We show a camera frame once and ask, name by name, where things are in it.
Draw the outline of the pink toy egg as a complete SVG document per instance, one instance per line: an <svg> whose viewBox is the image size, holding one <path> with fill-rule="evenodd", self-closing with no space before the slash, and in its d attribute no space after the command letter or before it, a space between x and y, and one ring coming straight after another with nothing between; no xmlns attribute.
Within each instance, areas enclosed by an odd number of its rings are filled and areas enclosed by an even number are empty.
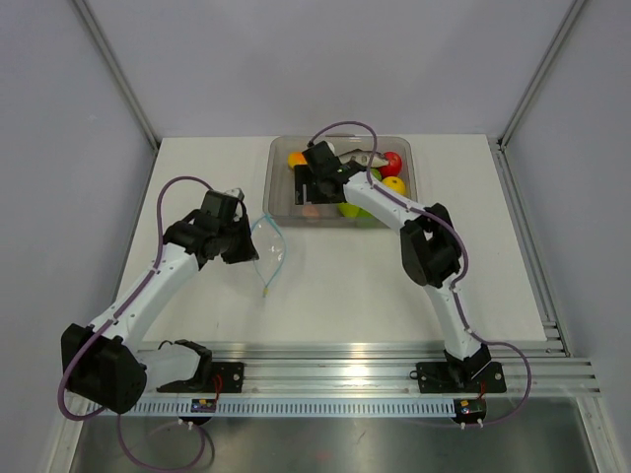
<svg viewBox="0 0 631 473"><path fill-rule="evenodd" d="M320 213L317 206L305 205L302 207L302 215L307 219L319 219Z"/></svg>

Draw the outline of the clear zip top bag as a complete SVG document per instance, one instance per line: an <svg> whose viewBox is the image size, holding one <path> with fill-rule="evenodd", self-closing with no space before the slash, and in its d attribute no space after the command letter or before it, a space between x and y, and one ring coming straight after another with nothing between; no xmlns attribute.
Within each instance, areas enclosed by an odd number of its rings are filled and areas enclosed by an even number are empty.
<svg viewBox="0 0 631 473"><path fill-rule="evenodd" d="M257 218L250 230L258 252L253 268L261 283L262 296L266 298L284 266L287 243L276 222L267 214Z"/></svg>

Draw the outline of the green toy pear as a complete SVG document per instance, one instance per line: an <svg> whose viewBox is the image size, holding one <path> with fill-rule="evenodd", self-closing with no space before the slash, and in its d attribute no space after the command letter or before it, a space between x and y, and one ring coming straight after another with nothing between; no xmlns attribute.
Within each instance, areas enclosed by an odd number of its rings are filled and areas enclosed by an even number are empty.
<svg viewBox="0 0 631 473"><path fill-rule="evenodd" d="M355 219L358 217L361 208L349 203L339 203L337 209L346 219Z"/></svg>

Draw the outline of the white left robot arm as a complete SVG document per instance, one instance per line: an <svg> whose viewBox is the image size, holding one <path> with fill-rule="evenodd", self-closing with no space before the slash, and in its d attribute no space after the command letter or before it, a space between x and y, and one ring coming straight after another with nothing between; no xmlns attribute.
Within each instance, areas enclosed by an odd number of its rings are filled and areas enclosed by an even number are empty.
<svg viewBox="0 0 631 473"><path fill-rule="evenodd" d="M78 394L116 414L148 390L214 391L223 385L211 350L175 340L149 355L139 345L158 315L204 265L256 260L244 194L209 190L199 208L163 230L155 259L131 289L90 324L61 336L61 393Z"/></svg>

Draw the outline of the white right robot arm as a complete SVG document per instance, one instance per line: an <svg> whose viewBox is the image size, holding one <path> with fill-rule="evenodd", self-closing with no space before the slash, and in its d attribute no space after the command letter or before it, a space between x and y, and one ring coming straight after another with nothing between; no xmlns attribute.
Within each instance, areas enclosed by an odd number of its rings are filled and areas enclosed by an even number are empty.
<svg viewBox="0 0 631 473"><path fill-rule="evenodd" d="M343 164L325 141L311 141L296 165L296 203L348 203L367 211L396 232L406 275L425 289L442 329L445 370L450 384L469 390L491 362L487 345L465 320L456 283L468 269L468 256L449 211L423 207L375 179L369 166Z"/></svg>

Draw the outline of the orange yellow toy mango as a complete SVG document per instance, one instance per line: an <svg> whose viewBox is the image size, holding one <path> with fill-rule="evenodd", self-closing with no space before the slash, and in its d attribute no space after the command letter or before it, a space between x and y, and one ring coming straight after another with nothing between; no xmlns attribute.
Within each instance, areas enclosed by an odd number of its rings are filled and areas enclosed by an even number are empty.
<svg viewBox="0 0 631 473"><path fill-rule="evenodd" d="M290 169L294 169L296 166L305 166L307 161L302 153L293 152L289 154L287 164Z"/></svg>

